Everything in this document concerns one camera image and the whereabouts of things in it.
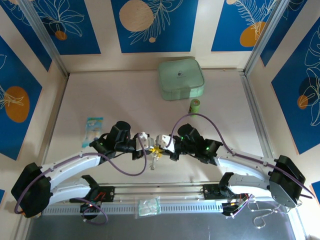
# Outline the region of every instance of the green can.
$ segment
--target green can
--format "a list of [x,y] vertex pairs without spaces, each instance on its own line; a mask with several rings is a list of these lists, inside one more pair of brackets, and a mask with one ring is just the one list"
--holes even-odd
[[200,101],[198,99],[192,99],[189,107],[189,114],[197,114],[199,112]]

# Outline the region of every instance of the orange circle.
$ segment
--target orange circle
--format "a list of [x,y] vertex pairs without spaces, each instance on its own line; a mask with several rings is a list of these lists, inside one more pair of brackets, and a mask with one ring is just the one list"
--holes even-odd
[[156,39],[155,39],[154,37],[150,37],[150,38],[149,38],[149,42],[153,44],[153,43],[156,42]]
[[308,107],[308,98],[305,96],[305,95],[301,95],[299,98],[298,98],[298,107],[300,109],[306,109],[306,107]]
[[119,12],[120,22],[125,29],[131,32],[140,32],[148,29],[154,22],[154,14],[144,1],[127,1]]
[[60,41],[67,40],[68,38],[67,34],[64,31],[60,31],[60,30],[56,31],[54,35]]
[[23,123],[29,114],[30,101],[27,92],[19,86],[10,87],[4,95],[5,112],[16,123]]
[[266,23],[259,21],[255,25],[248,26],[240,36],[240,44],[244,47],[253,47],[264,29]]

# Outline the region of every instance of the tabletop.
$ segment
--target tabletop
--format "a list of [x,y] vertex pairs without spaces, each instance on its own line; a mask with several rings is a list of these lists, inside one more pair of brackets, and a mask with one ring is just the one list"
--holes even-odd
[[[203,70],[205,88],[199,113],[209,117],[219,128],[226,143],[250,154],[262,156],[262,149],[250,112],[249,104],[236,70]],[[72,73],[69,77],[45,163],[53,163],[82,150],[87,118],[103,117],[102,132],[108,133],[117,121],[131,125],[131,136],[146,132],[155,138],[169,135],[174,124],[188,113],[191,99],[166,101],[161,97],[157,71],[108,71]],[[181,124],[190,123],[207,139],[220,138],[204,118],[187,117]],[[148,165],[152,157],[148,156]],[[138,173],[144,159],[132,161],[124,154],[113,161],[129,173]],[[180,183],[219,181],[226,171],[212,164],[203,164],[188,155],[177,162],[167,156],[155,163],[155,169],[136,177],[117,172],[109,163],[88,169],[98,183]]]

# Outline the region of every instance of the cable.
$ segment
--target cable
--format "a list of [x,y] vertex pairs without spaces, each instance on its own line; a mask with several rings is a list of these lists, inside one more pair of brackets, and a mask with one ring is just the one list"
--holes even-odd
[[[55,169],[65,165],[65,164],[68,164],[72,161],[75,161],[75,160],[78,160],[78,159],[81,159],[81,158],[85,158],[85,157],[88,157],[88,156],[100,156],[104,159],[106,159],[116,170],[118,170],[120,173],[122,174],[125,174],[127,176],[131,176],[131,177],[135,177],[135,176],[139,176],[141,175],[145,170],[146,170],[146,167],[147,167],[147,153],[146,153],[146,150],[143,146],[143,143],[141,142],[141,139],[140,137],[138,137],[138,141],[139,141],[139,144],[141,145],[141,148],[142,148],[142,152],[143,152],[143,155],[144,155],[144,167],[143,167],[143,170],[139,173],[136,173],[136,174],[132,174],[132,173],[127,173],[123,170],[121,170],[120,168],[118,168],[107,156],[101,154],[101,153],[97,153],[97,152],[89,152],[89,153],[84,153],[82,154],[81,156],[80,155],[77,155],[77,156],[73,156],[67,160],[64,160],[56,165],[54,165],[51,168],[45,170],[44,172],[42,172],[40,175],[38,175],[35,179],[33,179],[29,184],[28,186],[22,191],[20,197],[18,198],[18,200],[16,201],[16,205],[14,207],[14,213],[15,214],[22,214],[24,211],[18,211],[18,208],[20,206],[20,203],[22,201],[22,199],[25,197],[26,193],[28,192],[28,190],[30,189],[30,187],[36,182],[38,181],[40,178],[44,177],[46,174],[50,173],[50,172],[53,172]],[[106,216],[106,222],[108,221],[108,217],[106,215],[106,213],[104,211],[102,211],[102,209],[100,207],[98,207],[96,204],[94,204],[93,202],[90,202],[90,201],[87,201],[83,198],[78,198],[78,200],[82,201],[82,202],[86,202],[86,203],[89,203],[91,204],[92,206],[94,206],[96,209],[98,209],[99,211],[101,211],[105,216]]]
[[249,201],[250,201],[250,199],[251,199],[252,197],[253,197],[253,195],[251,194],[251,195],[249,196],[249,198],[245,201],[245,203],[242,204],[242,205],[239,207],[239,210],[238,210],[237,212],[235,212],[234,214],[232,214],[232,217],[233,217],[233,218],[234,218],[238,213],[240,213],[242,209],[245,208],[245,206],[249,203]]
[[312,199],[312,196],[300,194],[300,197],[306,198],[306,199]]
[[[261,161],[261,160],[258,160],[258,159],[255,159],[253,157],[250,157],[250,156],[245,156],[245,155],[242,155],[242,154],[239,154],[239,153],[236,153],[236,152],[233,152],[230,147],[228,147],[228,145],[226,144],[225,142],[225,139],[223,138],[221,132],[219,131],[218,127],[216,126],[216,124],[210,120],[210,118],[208,118],[207,116],[205,115],[202,115],[200,113],[189,113],[189,114],[186,114],[184,116],[182,116],[174,125],[173,129],[172,129],[172,132],[171,132],[171,136],[170,136],[170,140],[169,140],[169,143],[167,146],[165,146],[166,148],[170,146],[171,142],[172,142],[172,139],[173,139],[173,136],[174,136],[174,131],[177,127],[177,125],[186,117],[188,116],[192,116],[192,115],[197,115],[197,116],[200,116],[200,117],[203,117],[205,119],[207,119],[212,125],[213,127],[215,128],[216,132],[218,133],[224,147],[234,156],[237,156],[237,157],[240,157],[240,158],[243,158],[243,159],[247,159],[247,160],[250,160],[250,161],[253,161],[255,163],[259,163],[259,164],[264,164],[264,161]],[[316,198],[315,195],[306,187],[304,186],[301,182],[299,182],[294,176],[290,175],[289,173],[287,173],[286,171],[282,170],[281,168],[277,167],[277,166],[274,166],[270,163],[267,163],[266,164],[268,167],[270,168],[273,168],[279,172],[281,172],[282,174],[284,174],[285,176],[287,176],[288,178],[290,178],[292,181],[294,181],[299,187],[303,188],[304,190],[306,190],[309,194],[311,194],[311,196],[308,196],[308,198]]]
[[83,218],[83,221],[84,221],[84,222],[86,222],[86,223],[88,223],[88,224],[92,224],[92,225],[104,225],[104,224],[106,224],[106,223],[108,222],[108,216],[107,216],[107,214],[106,214],[98,205],[96,205],[95,203],[93,203],[93,202],[91,202],[91,201],[88,201],[88,200],[86,200],[86,199],[84,199],[84,198],[81,198],[81,197],[77,197],[77,198],[75,198],[75,199],[77,199],[77,200],[79,200],[79,201],[82,201],[82,202],[84,202],[84,203],[87,203],[87,204],[92,205],[92,206],[95,207],[97,210],[99,210],[99,211],[104,215],[104,217],[105,217],[105,221],[104,221],[104,222],[88,221],[87,219],[85,219],[85,213],[86,213],[90,208],[87,208],[87,209],[84,210],[83,213],[82,213],[82,218]]
[[116,159],[117,157],[120,157],[121,155],[126,154],[126,152],[120,153],[117,156],[114,156],[113,159]]

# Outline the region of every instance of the small packet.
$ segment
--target small packet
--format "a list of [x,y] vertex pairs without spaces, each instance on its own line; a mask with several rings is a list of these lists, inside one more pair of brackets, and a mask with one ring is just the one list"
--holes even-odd
[[103,117],[88,117],[85,125],[85,137],[82,142],[82,148],[88,147],[93,140],[101,136],[103,120]]
[[151,198],[138,200],[136,207],[135,217],[143,218],[159,215],[161,213],[160,200],[159,198]]

